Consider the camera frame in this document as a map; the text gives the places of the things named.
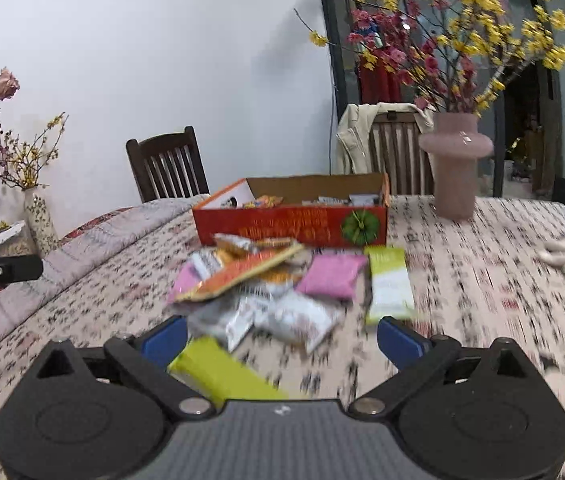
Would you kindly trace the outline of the lime green snack packet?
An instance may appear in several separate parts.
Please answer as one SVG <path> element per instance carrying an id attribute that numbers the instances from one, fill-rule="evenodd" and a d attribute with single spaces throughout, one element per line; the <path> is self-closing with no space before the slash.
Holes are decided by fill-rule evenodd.
<path id="1" fill-rule="evenodd" d="M 236 360 L 212 337 L 192 339 L 168 364 L 168 373 L 183 379 L 217 408 L 228 400 L 285 401 L 289 397 Z"/>

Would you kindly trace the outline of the pink snack packet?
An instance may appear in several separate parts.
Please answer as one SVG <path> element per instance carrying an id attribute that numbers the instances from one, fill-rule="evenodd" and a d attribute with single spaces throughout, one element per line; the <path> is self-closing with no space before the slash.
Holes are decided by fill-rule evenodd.
<path id="1" fill-rule="evenodd" d="M 363 255 L 316 255 L 295 290 L 307 296 L 353 300 L 357 276 L 367 263 Z"/>
<path id="2" fill-rule="evenodd" d="M 201 278 L 199 273 L 197 272 L 194 264 L 192 262 L 185 263 L 178 271 L 174 283 L 168 292 L 168 296 L 166 297 L 166 301 L 169 304 L 174 304 L 176 298 L 184 294 L 185 292 L 189 292 L 189 290 L 193 289 L 194 286 L 201 282 Z"/>

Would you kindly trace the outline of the silver oat crisp packet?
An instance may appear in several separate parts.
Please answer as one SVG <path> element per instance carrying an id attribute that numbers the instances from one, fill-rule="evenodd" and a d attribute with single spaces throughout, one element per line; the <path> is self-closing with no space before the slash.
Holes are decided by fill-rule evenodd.
<path id="1" fill-rule="evenodd" d="M 342 309 L 290 290 L 258 309 L 254 327 L 311 354 L 343 318 Z"/>

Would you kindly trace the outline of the tissue box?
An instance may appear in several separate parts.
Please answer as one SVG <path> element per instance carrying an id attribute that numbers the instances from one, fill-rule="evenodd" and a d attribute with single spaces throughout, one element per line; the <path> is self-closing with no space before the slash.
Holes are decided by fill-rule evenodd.
<path id="1" fill-rule="evenodd" d="M 26 256 L 36 252 L 36 245 L 25 221 L 13 224 L 0 222 L 0 257 Z"/>

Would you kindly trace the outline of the speckled ceramic vase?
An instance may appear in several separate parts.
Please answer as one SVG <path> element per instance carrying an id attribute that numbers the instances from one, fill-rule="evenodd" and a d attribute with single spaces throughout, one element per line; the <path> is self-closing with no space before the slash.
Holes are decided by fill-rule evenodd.
<path id="1" fill-rule="evenodd" d="M 59 237 L 52 222 L 46 200 L 40 195 L 38 188 L 28 188 L 23 192 L 24 215 L 32 240 L 41 257 L 56 250 L 59 246 Z"/>

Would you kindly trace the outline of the patterned tablecloth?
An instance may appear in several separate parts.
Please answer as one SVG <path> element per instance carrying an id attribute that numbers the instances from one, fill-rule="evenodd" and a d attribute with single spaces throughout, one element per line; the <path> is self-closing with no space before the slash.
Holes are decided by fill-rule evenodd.
<path id="1" fill-rule="evenodd" d="M 564 231 L 555 203 L 482 198 L 470 222 L 453 223 L 435 216 L 430 198 L 394 197 L 389 244 L 406 254 L 416 330 L 468 347 L 515 339 L 565 408 L 565 277 L 537 260 Z M 191 200 L 156 200 L 60 246 L 39 280 L 3 289 L 0 407 L 49 341 L 97 347 L 168 318 L 168 292 L 199 246 Z M 291 398 L 351 402 L 393 368 L 365 323 L 363 297 L 344 311 L 343 324 L 309 356 L 258 333 L 235 356 Z"/>

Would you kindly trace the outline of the green white snack packet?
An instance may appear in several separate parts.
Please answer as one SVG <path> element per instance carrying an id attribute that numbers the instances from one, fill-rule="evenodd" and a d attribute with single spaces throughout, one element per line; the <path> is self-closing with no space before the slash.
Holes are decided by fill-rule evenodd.
<path id="1" fill-rule="evenodd" d="M 409 320 L 415 314 L 415 301 L 403 248 L 369 246 L 371 301 L 366 314 L 367 325 L 377 325 L 381 318 L 392 316 Z"/>

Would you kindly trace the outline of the silver snack packet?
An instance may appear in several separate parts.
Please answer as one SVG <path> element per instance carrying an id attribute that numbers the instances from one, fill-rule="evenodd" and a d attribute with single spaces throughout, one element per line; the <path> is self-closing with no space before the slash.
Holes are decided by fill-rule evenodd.
<path id="1" fill-rule="evenodd" d="M 196 336 L 214 338 L 225 350 L 234 352 L 254 323 L 256 308 L 241 295 L 226 295 L 205 304 L 188 316 L 188 330 Z"/>

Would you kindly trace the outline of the orange snack packet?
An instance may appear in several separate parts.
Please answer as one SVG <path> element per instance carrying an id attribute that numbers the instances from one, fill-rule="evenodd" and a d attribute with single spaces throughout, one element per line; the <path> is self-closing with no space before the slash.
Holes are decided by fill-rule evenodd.
<path id="1" fill-rule="evenodd" d="M 280 266 L 303 249 L 302 244 L 295 243 L 286 248 L 267 249 L 232 261 L 228 266 L 225 266 L 210 278 L 205 278 L 188 292 L 181 292 L 176 295 L 174 301 L 198 302 L 216 298 L 223 295 L 227 290 L 250 280 L 250 278 L 255 278 L 255 276 Z"/>

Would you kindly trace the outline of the dark wooden chair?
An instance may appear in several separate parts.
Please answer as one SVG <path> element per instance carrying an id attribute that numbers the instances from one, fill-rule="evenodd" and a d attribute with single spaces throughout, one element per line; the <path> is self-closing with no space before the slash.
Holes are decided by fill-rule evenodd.
<path id="1" fill-rule="evenodd" d="M 194 127 L 125 144 L 142 203 L 209 192 Z"/>

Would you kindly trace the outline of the red cardboard snack box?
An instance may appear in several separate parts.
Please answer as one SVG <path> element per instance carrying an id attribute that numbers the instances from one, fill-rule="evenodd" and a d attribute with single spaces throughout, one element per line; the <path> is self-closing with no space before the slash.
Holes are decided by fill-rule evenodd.
<path id="1" fill-rule="evenodd" d="M 384 245 L 386 174 L 314 174 L 241 179 L 194 206 L 200 242 L 217 233 L 250 240 L 294 238 L 311 247 Z"/>

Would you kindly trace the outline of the pink glass vase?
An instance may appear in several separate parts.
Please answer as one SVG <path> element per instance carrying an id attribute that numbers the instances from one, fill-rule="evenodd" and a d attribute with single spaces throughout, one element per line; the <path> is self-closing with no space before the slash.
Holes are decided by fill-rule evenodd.
<path id="1" fill-rule="evenodd" d="M 479 189 L 477 162 L 494 151 L 491 138 L 477 131 L 478 123 L 473 114 L 436 113 L 433 131 L 420 136 L 420 148 L 431 162 L 435 210 L 442 218 L 473 217 Z"/>

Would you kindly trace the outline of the wooden chair with jacket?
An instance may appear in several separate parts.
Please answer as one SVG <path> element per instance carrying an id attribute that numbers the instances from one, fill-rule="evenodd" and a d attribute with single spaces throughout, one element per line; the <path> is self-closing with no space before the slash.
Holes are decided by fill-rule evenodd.
<path id="1" fill-rule="evenodd" d="M 373 172 L 384 172 L 393 195 L 432 195 L 434 180 L 419 145 L 420 128 L 412 113 L 379 114 L 369 133 Z"/>

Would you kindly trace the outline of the beige jacket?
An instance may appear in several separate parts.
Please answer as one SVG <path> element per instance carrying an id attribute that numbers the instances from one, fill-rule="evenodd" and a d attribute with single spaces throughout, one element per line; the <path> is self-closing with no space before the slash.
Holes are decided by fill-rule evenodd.
<path id="1" fill-rule="evenodd" d="M 389 112 L 412 113 L 421 133 L 434 127 L 432 107 L 420 110 L 411 103 L 348 104 L 337 125 L 335 155 L 331 162 L 333 174 L 370 174 L 370 135 L 373 123 Z"/>

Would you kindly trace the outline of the red hanging garment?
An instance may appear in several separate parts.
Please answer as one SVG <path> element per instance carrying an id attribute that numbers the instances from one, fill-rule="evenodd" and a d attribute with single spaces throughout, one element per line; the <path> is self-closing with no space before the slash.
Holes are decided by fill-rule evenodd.
<path id="1" fill-rule="evenodd" d="M 371 64 L 363 56 L 357 63 L 359 99 L 363 104 L 399 103 L 401 86 L 391 65 L 380 60 Z"/>

